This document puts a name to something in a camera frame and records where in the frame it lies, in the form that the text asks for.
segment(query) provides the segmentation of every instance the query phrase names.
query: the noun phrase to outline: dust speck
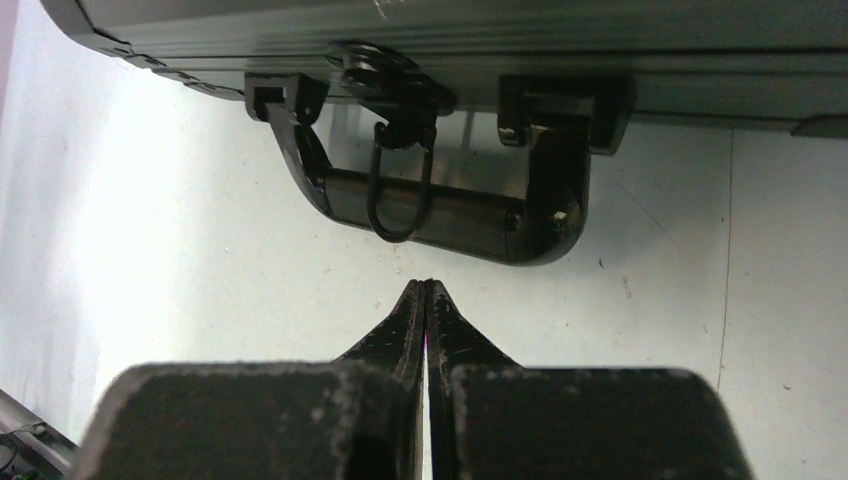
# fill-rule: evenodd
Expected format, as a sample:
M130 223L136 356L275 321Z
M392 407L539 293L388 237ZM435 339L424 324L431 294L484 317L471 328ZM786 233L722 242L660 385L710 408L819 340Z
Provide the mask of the dust speck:
M628 300L633 298L633 292L630 291L630 284L628 283L627 277L621 277L621 285L624 287L624 296L627 297Z

